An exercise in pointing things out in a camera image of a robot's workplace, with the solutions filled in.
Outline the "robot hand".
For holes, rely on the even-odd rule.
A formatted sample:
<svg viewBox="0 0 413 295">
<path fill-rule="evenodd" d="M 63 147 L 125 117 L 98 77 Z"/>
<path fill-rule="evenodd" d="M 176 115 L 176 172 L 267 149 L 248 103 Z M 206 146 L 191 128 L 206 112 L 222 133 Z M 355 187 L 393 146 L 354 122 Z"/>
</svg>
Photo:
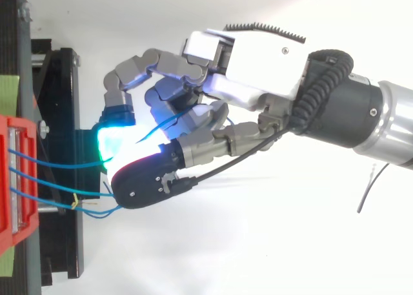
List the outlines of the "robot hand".
<svg viewBox="0 0 413 295">
<path fill-rule="evenodd" d="M 114 199 L 141 209 L 237 164 L 285 133 L 308 62 L 305 38 L 259 23 L 192 32 L 177 54 L 145 50 L 105 76 L 97 145 Z"/>
</svg>

